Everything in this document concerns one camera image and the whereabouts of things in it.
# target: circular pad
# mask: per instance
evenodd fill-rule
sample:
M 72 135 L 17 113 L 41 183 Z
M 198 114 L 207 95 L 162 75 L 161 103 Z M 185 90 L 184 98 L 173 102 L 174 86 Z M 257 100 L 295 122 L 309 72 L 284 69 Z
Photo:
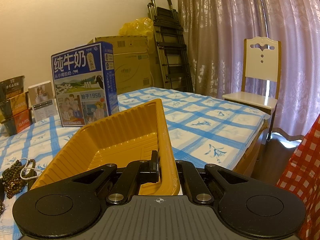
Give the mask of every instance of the circular pad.
M 271 217 L 283 210 L 283 204 L 276 197 L 258 195 L 247 200 L 247 208 L 256 215 Z
M 40 198 L 36 203 L 37 210 L 47 216 L 58 216 L 68 212 L 73 206 L 70 197 L 53 194 Z
M 96 221 L 100 209 L 90 184 L 56 182 L 21 195 L 12 213 L 26 235 L 63 238 L 86 230 Z

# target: barcode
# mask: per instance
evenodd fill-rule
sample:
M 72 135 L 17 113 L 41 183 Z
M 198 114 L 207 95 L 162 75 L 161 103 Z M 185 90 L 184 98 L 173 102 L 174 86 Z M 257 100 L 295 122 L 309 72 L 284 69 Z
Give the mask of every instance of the barcode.
M 125 41 L 117 41 L 118 42 L 118 48 L 125 47 Z
M 146 86 L 146 85 L 149 85 L 149 79 L 148 78 L 145 78 L 143 80 L 143 85 Z

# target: curtain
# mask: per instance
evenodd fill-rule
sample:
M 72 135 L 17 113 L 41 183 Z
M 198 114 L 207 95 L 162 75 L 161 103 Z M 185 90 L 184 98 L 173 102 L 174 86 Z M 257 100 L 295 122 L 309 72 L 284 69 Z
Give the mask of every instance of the curtain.
M 269 38 L 282 42 L 280 91 L 273 131 L 301 139 L 320 113 L 319 0 L 263 0 Z M 275 84 L 270 84 L 274 96 Z
M 263 2 L 269 37 L 282 42 L 274 131 L 300 139 L 320 112 L 320 3 Z M 240 91 L 243 40 L 265 36 L 266 23 L 257 4 L 258 0 L 178 0 L 195 93 L 221 98 Z M 271 82 L 270 96 L 275 89 Z M 266 82 L 247 78 L 246 91 L 265 95 Z
M 241 89 L 243 42 L 263 36 L 256 0 L 178 0 L 195 93 L 221 98 Z M 266 82 L 247 79 L 246 91 Z

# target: blue checkered bedsheet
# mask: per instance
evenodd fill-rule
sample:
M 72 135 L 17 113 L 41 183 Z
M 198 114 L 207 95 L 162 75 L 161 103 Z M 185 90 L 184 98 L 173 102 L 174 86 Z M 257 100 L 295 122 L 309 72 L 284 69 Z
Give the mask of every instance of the blue checkered bedsheet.
M 265 114 L 257 109 L 208 96 L 149 88 L 118 96 L 119 110 L 160 98 L 163 102 L 175 159 L 196 167 L 216 163 L 233 169 L 263 124 Z M 78 128 L 63 128 L 58 116 L 37 122 L 17 135 L 6 137 L 0 128 L 0 175 L 16 159 L 36 160 L 44 170 Z M 12 205 L 17 197 L 5 198 L 0 217 L 0 239 L 19 239 Z

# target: chair seat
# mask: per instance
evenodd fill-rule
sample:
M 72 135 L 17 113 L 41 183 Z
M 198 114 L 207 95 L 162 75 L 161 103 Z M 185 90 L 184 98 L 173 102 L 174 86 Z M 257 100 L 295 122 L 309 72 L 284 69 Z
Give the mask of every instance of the chair seat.
M 247 105 L 253 105 L 261 108 L 265 108 L 268 110 L 273 110 L 276 107 L 278 102 L 277 99 L 268 97 L 266 99 L 265 96 L 260 96 L 248 92 L 236 92 L 222 96 L 225 100 L 236 101 L 239 103 L 244 103 Z

